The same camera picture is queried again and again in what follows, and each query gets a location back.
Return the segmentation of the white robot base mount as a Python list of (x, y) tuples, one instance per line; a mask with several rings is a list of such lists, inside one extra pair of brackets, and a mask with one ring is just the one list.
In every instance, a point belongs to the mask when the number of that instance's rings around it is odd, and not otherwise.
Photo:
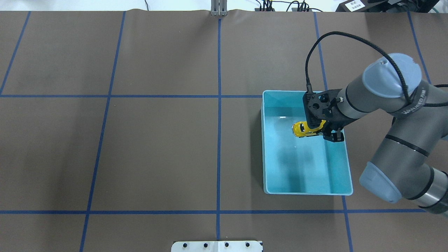
[(263, 252), (262, 241), (178, 241), (171, 246), (171, 252)]

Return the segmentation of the second grey robot arm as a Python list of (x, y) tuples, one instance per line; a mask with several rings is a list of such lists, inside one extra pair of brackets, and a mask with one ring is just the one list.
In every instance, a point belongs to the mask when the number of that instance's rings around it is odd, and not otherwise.
[(447, 216), (447, 173), (426, 159), (447, 139), (447, 92), (422, 78), (419, 65), (402, 53), (370, 64), (342, 89), (320, 93), (307, 86), (303, 105), (309, 128), (343, 141), (342, 129), (376, 110), (394, 118), (359, 182), (378, 198), (395, 204), (407, 199), (431, 214)]

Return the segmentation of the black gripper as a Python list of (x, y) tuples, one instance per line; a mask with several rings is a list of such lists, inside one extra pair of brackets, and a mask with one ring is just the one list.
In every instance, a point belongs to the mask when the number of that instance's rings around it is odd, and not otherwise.
[(329, 142), (344, 142), (345, 136), (343, 128), (357, 119), (349, 118), (347, 116), (334, 116), (326, 120), (323, 129), (312, 128), (307, 130), (307, 137), (323, 135), (323, 139)]

